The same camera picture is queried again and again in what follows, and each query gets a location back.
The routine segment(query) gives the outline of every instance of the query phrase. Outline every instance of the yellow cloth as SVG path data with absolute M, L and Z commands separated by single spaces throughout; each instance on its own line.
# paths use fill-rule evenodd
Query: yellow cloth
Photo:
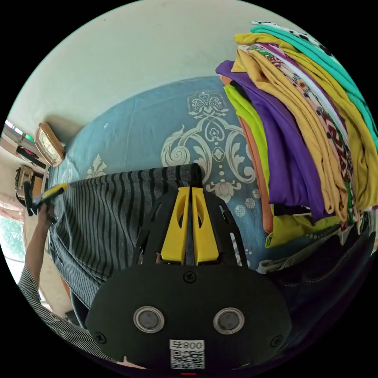
M 290 43 L 266 33 L 236 34 L 237 44 L 275 43 L 308 73 L 332 99 L 345 121 L 356 183 L 356 202 L 365 210 L 378 204 L 378 153 L 369 130 L 355 105 L 340 84 L 320 65 L 299 52 Z
M 239 92 L 232 86 L 226 85 L 224 90 L 228 99 L 234 106 L 236 114 L 243 118 L 251 128 L 253 137 L 259 150 L 261 165 L 265 178 L 265 184 L 269 193 L 269 165 L 268 165 L 268 145 L 265 131 L 261 119 L 252 106 Z M 265 242 L 266 248 L 285 244 L 290 240 L 299 238 L 305 234 L 321 231 L 340 222 L 337 216 L 319 220 L 314 225 L 303 215 L 283 215 L 273 216 L 273 232 L 271 232 Z
M 319 173 L 326 211 L 348 219 L 348 191 L 341 176 L 339 162 L 332 152 L 324 128 L 314 110 L 290 83 L 289 79 L 257 51 L 238 49 L 232 72 L 247 72 L 261 90 L 270 93 L 294 115 L 304 142 Z

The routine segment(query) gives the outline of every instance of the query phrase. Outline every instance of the striped shirt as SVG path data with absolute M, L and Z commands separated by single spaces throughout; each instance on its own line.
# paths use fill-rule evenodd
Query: striped shirt
M 99 287 L 132 264 L 138 232 L 169 188 L 202 187 L 198 164 L 107 174 L 70 184 L 55 199 L 49 254 L 60 275 L 90 308 Z
M 117 362 L 101 352 L 87 330 L 70 323 L 42 306 L 38 287 L 26 267 L 22 271 L 18 286 L 32 309 L 59 337 L 96 357 L 114 363 Z

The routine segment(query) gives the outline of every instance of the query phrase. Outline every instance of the blue bed sheet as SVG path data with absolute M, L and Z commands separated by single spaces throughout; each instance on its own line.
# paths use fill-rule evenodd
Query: blue bed sheet
M 261 260 L 290 256 L 317 237 L 265 248 L 252 160 L 218 76 L 171 83 L 112 107 L 66 146 L 66 158 L 51 169 L 49 185 L 193 162 L 203 170 L 205 189 L 223 198 L 233 213 L 251 269 Z

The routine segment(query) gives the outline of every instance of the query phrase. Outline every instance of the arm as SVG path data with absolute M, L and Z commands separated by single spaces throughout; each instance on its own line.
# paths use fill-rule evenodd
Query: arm
M 41 274 L 44 245 L 48 234 L 48 229 L 51 225 L 49 215 L 54 214 L 54 208 L 47 208 L 46 204 L 41 206 L 38 213 L 38 223 L 34 230 L 33 236 L 26 249 L 25 267 L 33 277 L 37 287 L 39 287 L 39 276 Z
M 100 348 L 87 330 L 77 327 L 69 321 L 60 318 L 41 304 L 41 299 L 38 293 L 39 277 L 43 262 L 44 245 L 51 224 L 48 215 L 53 213 L 54 209 L 47 211 L 46 205 L 42 205 L 41 210 L 38 213 L 38 224 L 26 249 L 25 266 L 18 283 L 19 289 L 41 320 L 63 340 L 93 354 L 94 356 L 115 362 L 101 352 Z

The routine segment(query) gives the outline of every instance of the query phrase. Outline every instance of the window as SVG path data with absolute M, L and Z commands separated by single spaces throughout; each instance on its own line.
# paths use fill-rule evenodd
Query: window
M 20 143 L 22 141 L 24 141 L 25 139 L 27 139 L 28 141 L 30 142 L 26 142 L 27 145 L 29 145 L 29 147 L 31 146 L 34 146 L 35 145 L 35 140 L 33 137 L 31 137 L 30 135 L 24 133 L 22 130 L 20 130 L 18 127 L 16 127 L 15 125 L 13 125 L 12 123 L 10 123 L 8 120 L 5 120 L 5 126 L 9 129 L 9 130 L 12 130 L 12 132 L 15 132 L 16 134 L 13 133 L 13 138 L 11 137 L 12 135 L 8 135 L 8 137 L 10 137 L 14 142 L 16 143 Z
M 0 216 L 0 244 L 8 268 L 16 281 L 19 282 L 25 265 L 25 242 L 22 224 L 13 219 Z M 42 306 L 51 310 L 41 290 L 39 290 Z

